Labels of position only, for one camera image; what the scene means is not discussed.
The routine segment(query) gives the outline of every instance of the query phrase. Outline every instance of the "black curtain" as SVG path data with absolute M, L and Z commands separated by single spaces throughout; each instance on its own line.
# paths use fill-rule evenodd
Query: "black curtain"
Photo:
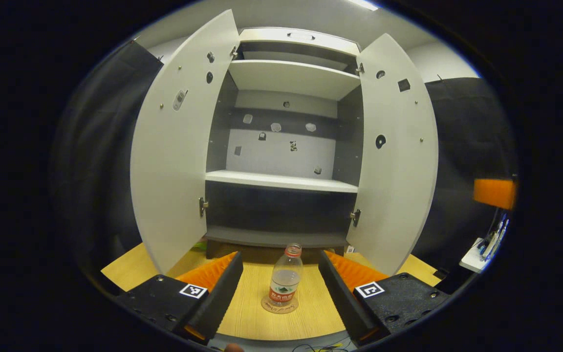
M 134 41 L 117 47 L 77 87 L 56 131 L 49 182 L 58 236 L 100 281 L 99 270 L 141 242 L 131 200 L 131 143 L 162 65 Z
M 511 178 L 516 152 L 501 104 L 483 79 L 425 86 L 438 129 L 438 175 L 427 222 L 411 253 L 449 271 L 485 236 L 495 214 L 496 208 L 473 200 L 475 178 Z

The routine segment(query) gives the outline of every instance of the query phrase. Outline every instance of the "coaster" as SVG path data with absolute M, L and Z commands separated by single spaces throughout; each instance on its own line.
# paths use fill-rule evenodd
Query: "coaster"
M 268 295 L 264 296 L 260 301 L 260 303 L 262 304 L 262 308 L 264 308 L 264 310 L 267 310 L 268 312 L 274 314 L 286 314 L 292 312 L 293 310 L 297 309 L 297 307 L 299 307 L 299 302 L 297 301 L 296 296 L 290 300 L 290 303 L 288 305 L 283 307 L 277 307 L 268 303 Z

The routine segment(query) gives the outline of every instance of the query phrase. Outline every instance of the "dark gray back panel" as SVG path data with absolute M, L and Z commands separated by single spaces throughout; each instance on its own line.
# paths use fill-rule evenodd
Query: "dark gray back panel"
M 338 133 L 333 159 L 333 180 L 360 185 L 364 147 L 364 105 L 362 87 L 357 87 L 338 102 Z
M 251 123 L 243 122 L 245 114 L 253 116 Z M 302 134 L 328 139 L 336 139 L 338 134 L 336 119 L 314 114 L 282 110 L 234 108 L 231 118 L 231 127 L 237 130 L 271 132 L 271 124 L 277 122 L 281 125 L 281 132 L 283 133 Z M 307 123 L 313 123 L 317 129 L 314 132 L 308 131 L 305 127 Z
M 210 138 L 208 138 L 208 158 L 206 172 L 225 170 L 227 164 L 227 145 L 230 140 L 230 118 L 236 105 L 238 87 L 230 72 L 227 71 L 218 94 L 217 107 L 214 109 Z

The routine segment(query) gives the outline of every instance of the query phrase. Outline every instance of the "ceiling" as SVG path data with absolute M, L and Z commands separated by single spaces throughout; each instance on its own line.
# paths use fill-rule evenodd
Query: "ceiling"
M 134 37 L 143 47 L 189 36 L 206 22 L 232 9 L 238 28 L 291 27 L 333 34 L 367 47 L 388 33 L 404 49 L 437 39 L 397 14 L 369 11 L 346 0 L 202 0 L 165 16 Z

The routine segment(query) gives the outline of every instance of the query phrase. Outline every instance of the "wooden table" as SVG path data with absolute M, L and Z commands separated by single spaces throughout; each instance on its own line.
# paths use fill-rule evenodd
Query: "wooden table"
M 246 339 L 288 340 L 313 338 L 345 330 L 320 275 L 317 249 L 303 251 L 303 278 L 297 290 L 299 307 L 288 314 L 272 314 L 260 306 L 260 300 L 268 294 L 273 265 L 283 254 L 283 249 L 224 243 L 217 254 L 222 256 L 234 250 L 242 250 L 244 269 L 218 333 Z M 362 254 L 346 253 L 345 257 L 372 267 Z M 191 249 L 167 276 L 176 277 L 210 260 L 205 258 L 205 250 Z M 142 243 L 101 272 L 125 291 L 158 274 Z M 399 272 L 408 272 L 432 286 L 440 282 L 433 276 L 433 267 L 411 254 Z

